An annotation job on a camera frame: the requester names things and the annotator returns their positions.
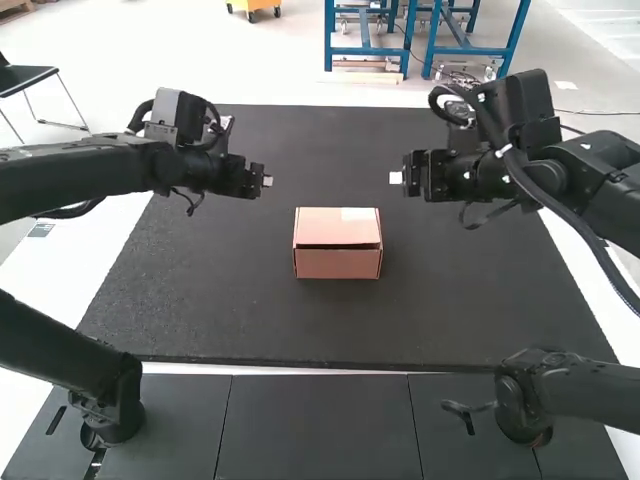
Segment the white label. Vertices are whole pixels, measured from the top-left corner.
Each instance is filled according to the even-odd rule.
[[[389,172],[389,185],[402,185],[403,182],[402,172]]]
[[[577,90],[578,89],[578,86],[573,82],[566,82],[566,81],[560,80],[555,83],[560,90]]]
[[[376,219],[376,210],[374,208],[341,208],[340,210],[343,222]]]

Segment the black cable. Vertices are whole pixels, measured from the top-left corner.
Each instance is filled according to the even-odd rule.
[[[394,25],[398,28],[398,30],[400,30],[403,34],[407,34],[407,32],[397,23],[394,23]],[[416,59],[418,62],[420,62],[422,65],[425,65],[424,60],[421,60],[420,58],[418,58],[416,56],[415,53],[413,53],[413,51],[409,50],[409,55],[411,55],[414,59]],[[476,87],[478,85],[481,85],[482,82],[478,79],[478,77],[476,77],[475,75],[472,75],[468,72],[461,72],[459,70],[454,70],[451,73],[448,72],[440,72],[437,68],[435,68],[433,65],[431,66],[431,70],[433,70],[434,72],[439,72],[442,75],[446,75],[447,77],[451,78],[452,80],[459,80],[459,76],[463,76],[468,78],[469,80],[471,80],[474,84],[472,85],[473,87]]]
[[[640,112],[590,112],[587,110],[573,111],[564,110],[562,108],[555,108],[556,112],[570,113],[571,115],[588,115],[593,117],[629,117],[640,115]]]
[[[91,210],[96,208],[100,203],[104,201],[105,197],[96,198],[95,200],[89,200],[82,202],[80,205],[70,208],[58,208],[56,210],[49,210],[48,212],[39,213],[34,215],[33,218],[51,218],[54,220],[69,220],[71,218],[78,218],[86,215]]]
[[[578,130],[577,128],[570,127],[569,125],[560,124],[560,128],[563,128],[573,133],[577,133],[578,135],[586,135],[586,133],[583,132],[582,130]]]
[[[187,208],[187,217],[193,216],[193,213],[196,211],[196,208],[198,208],[202,204],[202,201],[204,200],[204,193],[202,192],[200,193],[200,197],[198,198],[198,200],[194,202],[193,200],[191,200],[191,198],[188,195],[185,195],[175,187],[172,187],[171,191],[176,195],[178,195],[179,197],[186,199],[187,202],[189,202],[189,208]]]
[[[127,125],[127,130],[130,130],[134,134],[141,131],[144,128],[144,116],[149,113],[152,108],[153,99],[147,100],[146,102],[142,102],[140,105],[138,105],[138,108],[136,108],[136,111],[134,112],[129,125]]]
[[[215,126],[213,124],[209,126],[214,134],[213,137],[211,138],[211,140],[207,142],[204,142],[198,145],[185,145],[184,148],[187,148],[189,150],[206,152],[208,150],[211,150],[213,147],[215,147],[216,144],[218,143],[218,140],[220,140],[220,136],[224,134],[224,130],[222,128],[222,120],[220,118],[220,113],[218,113],[218,109],[211,102],[207,102],[207,108],[211,110],[211,113],[213,114],[213,119],[216,121]]]
[[[476,111],[478,123],[482,125],[487,133],[489,143],[496,151],[496,156],[504,159],[505,167],[511,179],[516,182],[529,197],[558,215],[582,237],[591,249],[600,268],[602,268],[618,296],[620,296],[622,301],[624,301],[637,316],[640,316],[640,298],[638,298],[636,292],[629,286],[622,273],[611,260],[611,257],[609,257],[606,251],[606,241],[598,237],[584,220],[545,192],[527,175],[522,168],[522,164],[528,161],[526,154],[511,145],[506,134],[500,131],[495,120],[480,100],[478,100],[474,92],[467,91],[457,85],[439,85],[429,94],[429,103],[431,104],[432,96],[436,97],[435,100],[437,100],[437,96],[448,92],[453,92],[453,94],[462,98]],[[443,110],[434,110],[436,115],[438,115],[439,112],[443,112]]]
[[[519,200],[511,200],[509,203],[505,203],[501,207],[496,208],[495,210],[492,210],[490,213],[488,213],[484,217],[480,217],[478,220],[475,220],[473,223],[465,223],[465,221],[464,221],[465,214],[467,212],[467,209],[472,204],[473,204],[473,202],[465,202],[464,206],[462,207],[462,210],[460,210],[460,213],[458,214],[458,221],[460,222],[460,224],[462,225],[462,227],[465,230],[477,230],[478,228],[480,228],[484,224],[490,222],[494,218],[497,218],[500,215],[502,215],[503,213],[508,212],[513,207],[517,207],[520,204],[520,201]]]

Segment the blue metal frame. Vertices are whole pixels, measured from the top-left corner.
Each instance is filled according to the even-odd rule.
[[[417,0],[409,0],[413,2],[414,7]],[[369,34],[369,18],[368,14],[376,13],[386,15],[388,18],[387,32],[393,33],[398,12],[399,0],[391,0],[391,7],[387,7],[387,0],[380,1],[380,8],[364,8],[364,7],[336,7],[335,0],[325,0],[324,2],[324,70],[330,72],[333,70],[334,55],[361,55],[361,56],[384,56],[384,57],[400,57],[400,72],[407,78],[409,68],[409,48],[411,47],[411,36],[405,34],[404,48],[377,48],[371,46],[371,37]],[[357,13],[360,15],[360,35],[362,37],[362,47],[332,47],[331,33],[336,31],[336,14],[337,13]],[[411,35],[413,35],[413,26],[411,27]]]
[[[407,33],[411,31],[411,35],[405,36],[405,49],[411,48],[411,38],[413,37],[413,29],[416,18],[416,12],[432,12],[431,24],[429,30],[429,41],[427,43],[427,54],[425,56],[424,67],[422,69],[422,77],[431,78],[431,72],[433,70],[433,59],[435,55],[482,55],[501,57],[503,59],[502,66],[498,70],[498,78],[502,78],[509,72],[513,55],[522,33],[522,27],[531,5],[531,0],[519,0],[520,5],[516,13],[516,18],[511,27],[509,34],[509,40],[506,47],[476,47],[469,41],[468,34],[473,33],[476,26],[476,20],[478,18],[478,12],[480,10],[480,1],[473,0],[473,4],[470,7],[456,7],[455,0],[449,0],[447,5],[443,4],[443,0],[433,0],[433,5],[418,6],[417,0],[409,1],[409,12],[407,18]],[[467,23],[466,31],[463,32],[456,20],[453,18],[454,13],[469,13],[470,19]],[[440,25],[440,18],[445,21],[449,30],[453,34],[454,38],[458,42],[458,47],[440,47],[436,45],[436,35],[438,32],[438,26]]]

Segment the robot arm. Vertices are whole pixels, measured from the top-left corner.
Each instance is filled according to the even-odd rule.
[[[151,120],[144,115],[151,111]],[[255,199],[271,185],[264,166],[228,152],[233,118],[209,102],[160,89],[144,102],[127,134],[0,150],[0,224],[39,215],[78,216],[110,195],[184,187]],[[145,136],[135,133],[145,130]],[[61,209],[85,202],[80,207]],[[191,204],[189,214],[199,204]],[[83,415],[83,444],[92,450],[133,437],[144,422],[142,364],[90,339],[0,290],[0,366],[69,390]]]
[[[438,98],[445,94],[461,100],[443,107]],[[468,228],[517,204],[525,213],[548,207],[583,237],[613,287],[640,316],[640,299],[611,262],[604,242],[640,257],[640,145],[608,131],[562,141],[542,70],[471,91],[438,86],[429,103],[448,122],[449,143],[446,149],[404,157],[402,175],[394,177],[402,179],[405,195],[467,205],[510,200]],[[496,420],[517,443],[549,442],[556,415],[640,434],[640,369],[530,349],[496,368],[495,385]]]
[[[495,417],[516,443],[543,446],[553,417],[583,418],[640,435],[640,369],[533,348],[496,369]]]

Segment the black mat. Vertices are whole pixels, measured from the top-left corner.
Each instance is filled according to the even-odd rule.
[[[556,345],[615,359],[537,215],[479,231],[460,205],[388,185],[402,154],[445,145],[426,110],[229,106],[234,152],[275,185],[250,202],[154,198],[80,330],[145,359],[355,368],[487,367]],[[378,281],[296,280],[297,206],[376,206]]]

